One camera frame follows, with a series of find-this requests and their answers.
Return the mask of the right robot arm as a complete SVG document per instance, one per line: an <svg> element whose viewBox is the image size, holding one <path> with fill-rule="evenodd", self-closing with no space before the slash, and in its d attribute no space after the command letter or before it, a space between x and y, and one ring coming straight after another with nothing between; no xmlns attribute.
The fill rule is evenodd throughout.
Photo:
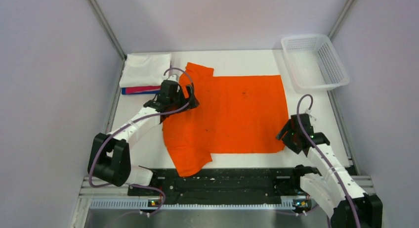
<svg viewBox="0 0 419 228"><path fill-rule="evenodd" d="M313 163L312 167L298 165L292 170L290 189L313 198L327 214L329 227L382 227L382 201L376 194L368 194L349 174L325 134L314 132L308 114L292 115L277 140Z"/></svg>

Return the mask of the orange t-shirt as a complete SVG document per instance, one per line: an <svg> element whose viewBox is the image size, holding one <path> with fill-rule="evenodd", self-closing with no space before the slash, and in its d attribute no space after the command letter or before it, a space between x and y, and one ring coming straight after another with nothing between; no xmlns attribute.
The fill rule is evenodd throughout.
<svg viewBox="0 0 419 228"><path fill-rule="evenodd" d="M178 174L196 174L213 154L276 153L276 136L289 119L280 75L215 76L214 70L187 63L180 84L195 85L197 108L164 120L163 137Z"/></svg>

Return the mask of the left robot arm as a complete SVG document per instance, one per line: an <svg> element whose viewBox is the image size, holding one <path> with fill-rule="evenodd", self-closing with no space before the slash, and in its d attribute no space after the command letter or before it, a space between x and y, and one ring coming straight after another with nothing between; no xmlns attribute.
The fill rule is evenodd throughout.
<svg viewBox="0 0 419 228"><path fill-rule="evenodd" d="M98 133L94 137L87 167L89 185L99 188L92 180L98 178L104 182L102 187L127 184L140 187L147 195L156 193L159 185L153 172L132 165L130 150L167 117L198 106L194 83L183 89L176 80L164 80L155 97L130 120L108 134Z"/></svg>

